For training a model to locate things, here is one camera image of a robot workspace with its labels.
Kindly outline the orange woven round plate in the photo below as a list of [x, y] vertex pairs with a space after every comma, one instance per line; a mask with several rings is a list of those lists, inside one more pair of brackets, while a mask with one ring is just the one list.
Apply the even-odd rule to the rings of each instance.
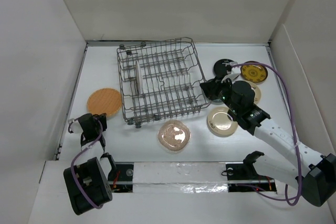
[[102, 88], [93, 92], [87, 100], [87, 110], [91, 114], [114, 116], [122, 106], [121, 94], [113, 88]]

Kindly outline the white plate with red characters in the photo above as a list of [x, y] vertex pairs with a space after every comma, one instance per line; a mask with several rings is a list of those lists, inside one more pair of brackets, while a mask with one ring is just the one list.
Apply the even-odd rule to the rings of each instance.
[[142, 79], [142, 70], [140, 67], [140, 63], [138, 61], [135, 62], [135, 73], [136, 73], [136, 82], [137, 82], [137, 89], [139, 95], [143, 94], [143, 79]]

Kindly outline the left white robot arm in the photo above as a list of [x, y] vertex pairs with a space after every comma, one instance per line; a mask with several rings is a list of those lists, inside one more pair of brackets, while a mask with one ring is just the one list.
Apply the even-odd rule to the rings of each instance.
[[74, 133], [75, 124], [81, 129], [81, 151], [63, 176], [72, 209], [79, 216], [91, 209], [101, 209], [112, 200], [108, 181], [117, 175], [117, 167], [112, 155], [105, 151], [103, 132], [107, 129], [107, 115], [87, 113], [70, 119], [68, 133]]

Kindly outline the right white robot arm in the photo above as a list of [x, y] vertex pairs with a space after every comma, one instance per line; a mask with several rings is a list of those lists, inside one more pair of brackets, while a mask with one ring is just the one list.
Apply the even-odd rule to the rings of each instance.
[[243, 174], [255, 178], [270, 176], [298, 190], [310, 204], [321, 207], [335, 194], [335, 155], [323, 155], [297, 140], [296, 134], [284, 131], [255, 105], [255, 92], [245, 81], [209, 81], [200, 84], [208, 98], [221, 100], [229, 115], [252, 136], [264, 141], [281, 154], [285, 163], [254, 151], [244, 159]]

